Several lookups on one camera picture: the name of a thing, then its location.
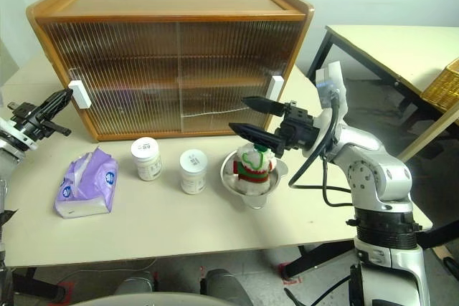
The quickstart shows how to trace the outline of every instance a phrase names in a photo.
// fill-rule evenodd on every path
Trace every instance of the wooden cabinet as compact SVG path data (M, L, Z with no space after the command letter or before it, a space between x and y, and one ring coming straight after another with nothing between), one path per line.
M27 17L97 140L223 135L264 127L241 102L288 77L311 21L301 0L40 0Z

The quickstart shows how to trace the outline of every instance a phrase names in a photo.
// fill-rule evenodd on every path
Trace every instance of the purple tissue package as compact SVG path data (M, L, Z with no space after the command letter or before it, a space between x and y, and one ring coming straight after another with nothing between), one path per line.
M77 218L112 210L118 163L96 148L71 162L55 199L55 210L63 218Z

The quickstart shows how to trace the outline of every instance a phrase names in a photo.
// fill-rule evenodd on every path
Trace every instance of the wicker basket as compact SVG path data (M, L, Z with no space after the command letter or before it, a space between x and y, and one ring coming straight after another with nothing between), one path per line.
M459 100L459 58L440 73L421 94L421 98L444 111Z

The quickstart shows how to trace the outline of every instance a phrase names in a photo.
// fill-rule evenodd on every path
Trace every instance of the ribbed glass panel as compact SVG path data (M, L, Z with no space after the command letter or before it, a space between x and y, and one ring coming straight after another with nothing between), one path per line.
M82 80L98 135L263 126L241 98L282 75L300 22L75 22L44 25L72 80Z

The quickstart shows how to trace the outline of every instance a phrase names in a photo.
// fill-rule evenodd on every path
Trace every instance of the metal bowl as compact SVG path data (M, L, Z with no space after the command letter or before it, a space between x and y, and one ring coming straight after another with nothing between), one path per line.
M222 183L224 187L234 195L240 196L244 203L248 205L250 208L253 209L260 209L262 208L267 201L268 195L272 193L279 185L280 179L287 175L288 168L286 164L277 159L276 167L274 170L270 172L270 188L265 193L259 196L253 195L246 195L243 191L237 190L236 188L236 180L237 175L233 173L228 173L228 168L225 168L227 164L231 164L233 158L236 156L236 151L231 152L223 161L222 167L220 168L220 178L222 179Z

